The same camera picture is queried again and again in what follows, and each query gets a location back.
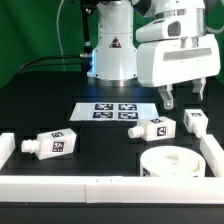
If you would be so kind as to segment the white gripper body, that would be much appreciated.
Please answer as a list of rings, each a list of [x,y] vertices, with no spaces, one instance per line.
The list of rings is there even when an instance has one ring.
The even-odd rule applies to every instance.
[[[199,37],[197,44],[184,47],[180,39],[141,44],[137,51],[138,81],[144,87],[159,87],[216,76],[220,55],[215,36]]]

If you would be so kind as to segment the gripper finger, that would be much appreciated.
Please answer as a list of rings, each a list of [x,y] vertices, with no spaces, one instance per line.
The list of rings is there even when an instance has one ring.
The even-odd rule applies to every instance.
[[[197,97],[199,101],[203,100],[203,92],[206,86],[206,78],[199,78],[192,81],[193,90],[192,93]]]
[[[172,95],[172,85],[164,85],[158,88],[161,98],[163,99],[164,108],[166,110],[171,110],[174,108],[174,98]]]

